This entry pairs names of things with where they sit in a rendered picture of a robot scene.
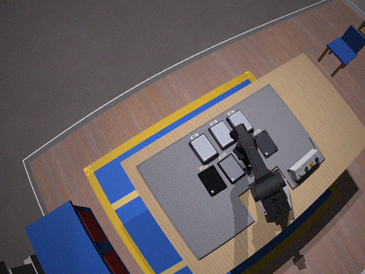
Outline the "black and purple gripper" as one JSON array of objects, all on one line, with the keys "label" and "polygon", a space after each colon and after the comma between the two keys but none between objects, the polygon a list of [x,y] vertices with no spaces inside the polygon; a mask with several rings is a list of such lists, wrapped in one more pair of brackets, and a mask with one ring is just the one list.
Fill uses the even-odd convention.
[{"label": "black and purple gripper", "polygon": [[236,148],[233,149],[233,152],[237,155],[239,160],[242,160],[244,157],[246,157],[243,151],[238,152]]}]

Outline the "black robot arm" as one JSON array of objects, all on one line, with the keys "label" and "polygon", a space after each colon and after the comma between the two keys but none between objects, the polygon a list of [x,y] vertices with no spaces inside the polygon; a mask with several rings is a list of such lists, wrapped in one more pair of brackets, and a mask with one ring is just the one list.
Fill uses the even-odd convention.
[{"label": "black robot arm", "polygon": [[238,142],[235,148],[247,155],[253,169],[254,182],[249,184],[249,188],[254,201],[261,201],[270,220],[291,210],[283,189],[286,183],[278,169],[272,172],[267,169],[258,152],[253,134],[251,135],[242,123],[235,126],[229,135]]}]

